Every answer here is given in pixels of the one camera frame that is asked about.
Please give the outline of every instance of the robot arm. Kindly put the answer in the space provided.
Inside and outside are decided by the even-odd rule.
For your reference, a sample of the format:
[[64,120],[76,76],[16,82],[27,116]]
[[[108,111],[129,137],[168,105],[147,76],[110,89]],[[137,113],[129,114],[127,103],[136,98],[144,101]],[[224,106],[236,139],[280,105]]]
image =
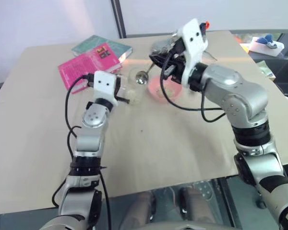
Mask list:
[[113,74],[95,72],[93,103],[83,115],[70,172],[62,188],[59,215],[41,230],[87,230],[96,225],[102,199],[96,187],[100,179],[108,117],[118,105],[115,99],[116,82]]
[[267,94],[232,69],[200,63],[206,45],[197,20],[192,20],[174,34],[166,58],[162,53],[150,58],[165,69],[161,77],[172,75],[173,81],[204,93],[224,110],[235,134],[240,177],[256,187],[275,221],[288,230],[288,178],[269,130]]

